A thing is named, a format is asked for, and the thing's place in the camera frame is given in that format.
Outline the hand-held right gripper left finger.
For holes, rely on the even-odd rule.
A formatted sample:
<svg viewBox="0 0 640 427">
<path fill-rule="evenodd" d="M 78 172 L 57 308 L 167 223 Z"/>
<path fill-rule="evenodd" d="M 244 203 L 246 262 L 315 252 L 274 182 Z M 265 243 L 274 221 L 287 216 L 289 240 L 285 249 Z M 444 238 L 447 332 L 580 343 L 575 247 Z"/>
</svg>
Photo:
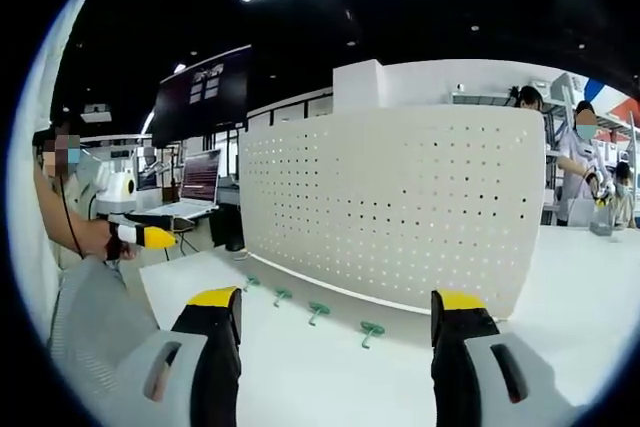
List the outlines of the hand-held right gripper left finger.
<svg viewBox="0 0 640 427">
<path fill-rule="evenodd" d="M 203 291 L 118 364 L 105 426 L 235 426 L 242 289 Z"/>
</svg>

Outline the person's left hand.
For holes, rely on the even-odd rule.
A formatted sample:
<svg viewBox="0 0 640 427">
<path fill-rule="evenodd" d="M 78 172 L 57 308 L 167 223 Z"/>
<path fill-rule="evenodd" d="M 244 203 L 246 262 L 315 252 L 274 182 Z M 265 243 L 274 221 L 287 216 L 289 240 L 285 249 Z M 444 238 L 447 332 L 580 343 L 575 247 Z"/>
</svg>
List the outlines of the person's left hand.
<svg viewBox="0 0 640 427">
<path fill-rule="evenodd" d="M 132 245 L 138 241 L 137 228 L 133 225 L 123 225 L 115 222 L 108 222 L 109 238 L 106 244 L 106 260 L 116 261 L 130 250 Z"/>
</svg>

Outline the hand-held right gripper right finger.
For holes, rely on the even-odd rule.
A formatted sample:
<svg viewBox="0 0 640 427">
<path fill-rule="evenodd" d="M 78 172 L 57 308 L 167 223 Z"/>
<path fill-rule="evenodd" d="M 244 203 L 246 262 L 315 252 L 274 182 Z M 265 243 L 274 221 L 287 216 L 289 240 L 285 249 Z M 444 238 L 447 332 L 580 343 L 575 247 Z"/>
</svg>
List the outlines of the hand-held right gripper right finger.
<svg viewBox="0 0 640 427">
<path fill-rule="evenodd" d="M 568 426 L 578 416 L 552 367 L 470 294 L 431 292 L 431 344 L 438 426 Z"/>
</svg>

